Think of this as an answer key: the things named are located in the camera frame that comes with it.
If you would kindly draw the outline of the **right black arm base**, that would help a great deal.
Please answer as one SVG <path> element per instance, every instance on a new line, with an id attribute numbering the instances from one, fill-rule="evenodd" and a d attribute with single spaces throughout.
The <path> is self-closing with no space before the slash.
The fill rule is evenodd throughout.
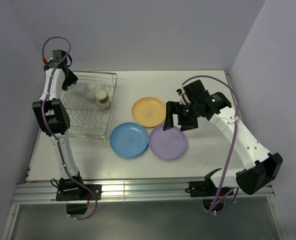
<path id="1" fill-rule="evenodd" d="M 217 188 L 215 185 L 208 181 L 208 180 L 203 180 L 203 181 L 190 181 L 188 183 L 188 188 L 186 188 L 184 191 L 187 194 L 190 194 L 190 197 L 192 198 L 202 198 L 202 197 L 211 197 L 214 199 Z M 223 187 L 220 190 L 219 198 L 223 197 L 225 194 L 227 194 L 232 188 L 229 187 Z M 202 200 L 203 206 L 205 207 L 206 210 L 209 210 L 211 207 L 211 204 L 213 203 L 212 199 L 206 199 Z M 216 211 L 221 211 L 225 206 L 224 201 L 222 200 L 215 208 L 214 210 Z"/>

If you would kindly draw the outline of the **white ceramic bowl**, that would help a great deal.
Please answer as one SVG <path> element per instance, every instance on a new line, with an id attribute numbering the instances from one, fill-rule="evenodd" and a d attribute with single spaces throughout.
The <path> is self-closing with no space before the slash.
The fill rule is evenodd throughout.
<path id="1" fill-rule="evenodd" d="M 87 100 L 95 102 L 96 101 L 96 93 L 99 90 L 103 90 L 103 89 L 104 89 L 103 86 L 99 83 L 95 83 L 95 82 L 88 83 L 84 89 L 84 96 Z"/>

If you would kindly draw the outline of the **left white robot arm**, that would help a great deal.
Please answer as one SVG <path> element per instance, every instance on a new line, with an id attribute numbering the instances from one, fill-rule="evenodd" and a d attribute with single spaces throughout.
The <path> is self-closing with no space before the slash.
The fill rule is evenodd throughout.
<path id="1" fill-rule="evenodd" d="M 52 58 L 44 58 L 43 62 L 45 85 L 40 99 L 32 103 L 32 109 L 40 130 L 49 137 L 55 151 L 60 175 L 55 186 L 60 193 L 67 192 L 79 200 L 86 188 L 69 142 L 70 117 L 60 99 L 61 93 L 76 84 L 78 77 L 69 69 L 72 58 L 64 50 L 53 50 Z"/>

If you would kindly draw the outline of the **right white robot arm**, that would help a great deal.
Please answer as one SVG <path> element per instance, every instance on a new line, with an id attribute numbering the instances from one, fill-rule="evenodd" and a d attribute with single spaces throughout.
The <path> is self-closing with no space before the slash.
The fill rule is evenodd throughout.
<path id="1" fill-rule="evenodd" d="M 243 164 L 241 168 L 224 166 L 207 174 L 204 178 L 206 196 L 216 195 L 221 188 L 239 188 L 247 195 L 253 195 L 277 177 L 283 163 L 282 156 L 277 152 L 271 153 L 254 137 L 222 92 L 210 94 L 198 79 L 182 85 L 177 93 L 180 101 L 166 103 L 163 130 L 174 127 L 174 115 L 177 115 L 182 132 L 197 129 L 198 118 L 203 117 L 230 142 L 228 154 L 236 151 Z"/>

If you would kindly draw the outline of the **clear glass cup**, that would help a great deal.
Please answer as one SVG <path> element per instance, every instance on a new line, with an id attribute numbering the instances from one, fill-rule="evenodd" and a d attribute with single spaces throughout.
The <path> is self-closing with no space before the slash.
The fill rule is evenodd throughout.
<path id="1" fill-rule="evenodd" d="M 69 86 L 69 87 L 67 87 L 67 89 L 66 89 L 66 91 L 71 91 L 72 89 L 74 89 L 75 88 L 75 84 L 73 84 L 73 85 L 71 85 L 71 86 Z"/>

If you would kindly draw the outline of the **steel cup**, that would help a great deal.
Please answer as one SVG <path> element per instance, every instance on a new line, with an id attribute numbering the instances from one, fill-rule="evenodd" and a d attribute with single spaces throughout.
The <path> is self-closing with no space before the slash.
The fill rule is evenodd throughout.
<path id="1" fill-rule="evenodd" d="M 111 101 L 109 99 L 108 93 L 104 90 L 98 90 L 95 93 L 95 98 L 96 98 L 96 104 L 100 109 L 108 109 L 111 105 Z"/>

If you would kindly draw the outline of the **blue plate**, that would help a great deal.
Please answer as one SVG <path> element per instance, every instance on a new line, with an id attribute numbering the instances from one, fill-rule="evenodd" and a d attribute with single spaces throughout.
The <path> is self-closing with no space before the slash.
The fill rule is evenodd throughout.
<path id="1" fill-rule="evenodd" d="M 149 135 L 144 127 L 135 122 L 125 122 L 113 129 L 109 143 L 117 155 L 134 158 L 146 150 L 148 140 Z"/>

